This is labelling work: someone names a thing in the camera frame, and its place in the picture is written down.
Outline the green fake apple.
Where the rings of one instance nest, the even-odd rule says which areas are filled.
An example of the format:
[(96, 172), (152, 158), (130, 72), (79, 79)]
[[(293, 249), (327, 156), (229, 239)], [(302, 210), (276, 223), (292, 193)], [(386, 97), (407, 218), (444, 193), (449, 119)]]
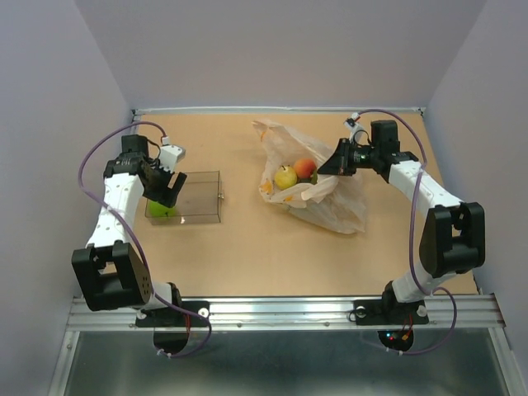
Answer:
[(170, 218), (177, 215), (175, 207), (167, 207), (151, 200), (148, 202), (147, 210), (152, 218)]

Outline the orange fake peach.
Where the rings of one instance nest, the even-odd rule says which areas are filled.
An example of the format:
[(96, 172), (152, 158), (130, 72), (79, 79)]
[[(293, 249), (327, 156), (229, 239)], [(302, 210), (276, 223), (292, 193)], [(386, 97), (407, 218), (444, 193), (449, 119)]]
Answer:
[(293, 166), (299, 179), (310, 179), (317, 171), (317, 164), (311, 158), (298, 159)]

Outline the white banana print plastic bag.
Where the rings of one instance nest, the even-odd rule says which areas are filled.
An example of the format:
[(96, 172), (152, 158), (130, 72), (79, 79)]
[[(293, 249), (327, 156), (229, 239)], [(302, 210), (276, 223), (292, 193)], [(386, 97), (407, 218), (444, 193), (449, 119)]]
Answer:
[(258, 187), (266, 203), (336, 233), (365, 231), (366, 201), (360, 176), (316, 176), (284, 190), (275, 183), (276, 172), (297, 160), (306, 158), (322, 165), (333, 153), (330, 146), (271, 120), (256, 120), (252, 126), (266, 154)]

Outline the yellow fake apple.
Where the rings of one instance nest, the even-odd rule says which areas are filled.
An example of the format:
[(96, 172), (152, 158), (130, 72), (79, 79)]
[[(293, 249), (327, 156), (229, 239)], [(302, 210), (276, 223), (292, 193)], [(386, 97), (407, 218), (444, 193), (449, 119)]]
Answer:
[(274, 183), (281, 191), (295, 186), (297, 182), (297, 173), (290, 166), (280, 166), (274, 175)]

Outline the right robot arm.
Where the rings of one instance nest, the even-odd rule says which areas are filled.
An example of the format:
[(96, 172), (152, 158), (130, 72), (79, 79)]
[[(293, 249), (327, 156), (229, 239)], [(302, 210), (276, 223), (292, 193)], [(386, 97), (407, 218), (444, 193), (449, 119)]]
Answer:
[(360, 325), (408, 319), (427, 323), (424, 298), (445, 281), (485, 262), (484, 208), (450, 194), (426, 172), (423, 160), (403, 151), (396, 120), (371, 122), (370, 137), (362, 144), (359, 119), (357, 113), (346, 119), (349, 138), (339, 140), (318, 174), (351, 177), (359, 169), (371, 169), (402, 192), (411, 202), (411, 214), (422, 214), (425, 223), (420, 243), (409, 245), (408, 272), (390, 281), (378, 299), (356, 302), (353, 313)]

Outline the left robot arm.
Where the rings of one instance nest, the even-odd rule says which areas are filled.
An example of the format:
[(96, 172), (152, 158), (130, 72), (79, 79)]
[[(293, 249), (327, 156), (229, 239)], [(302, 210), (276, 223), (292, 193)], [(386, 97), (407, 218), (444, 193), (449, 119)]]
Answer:
[(120, 154), (103, 172), (104, 196), (95, 199), (101, 207), (96, 226), (86, 246), (73, 252), (72, 266), (90, 310), (155, 310), (173, 325), (183, 317), (180, 292), (173, 283), (153, 282), (133, 227), (141, 198), (175, 207), (186, 181), (175, 167), (185, 150), (164, 135), (151, 157), (151, 144), (143, 135), (122, 137)]

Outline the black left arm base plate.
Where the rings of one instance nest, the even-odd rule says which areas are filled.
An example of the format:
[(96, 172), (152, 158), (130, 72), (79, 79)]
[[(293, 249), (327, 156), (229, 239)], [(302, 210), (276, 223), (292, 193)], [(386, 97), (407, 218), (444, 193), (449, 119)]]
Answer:
[[(198, 314), (201, 309), (210, 310), (210, 303), (202, 299), (183, 300), (182, 307)], [(146, 310), (144, 315), (144, 318), (135, 319), (137, 328), (183, 328), (186, 326), (183, 314), (167, 306), (161, 309)]]

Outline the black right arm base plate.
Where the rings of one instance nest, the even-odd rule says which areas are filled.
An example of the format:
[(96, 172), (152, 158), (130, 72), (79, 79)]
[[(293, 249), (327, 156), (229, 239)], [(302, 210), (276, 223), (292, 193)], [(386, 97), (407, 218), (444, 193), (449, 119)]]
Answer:
[(359, 299), (353, 302), (351, 315), (359, 326), (429, 324), (423, 300), (412, 303), (386, 304), (382, 299)]

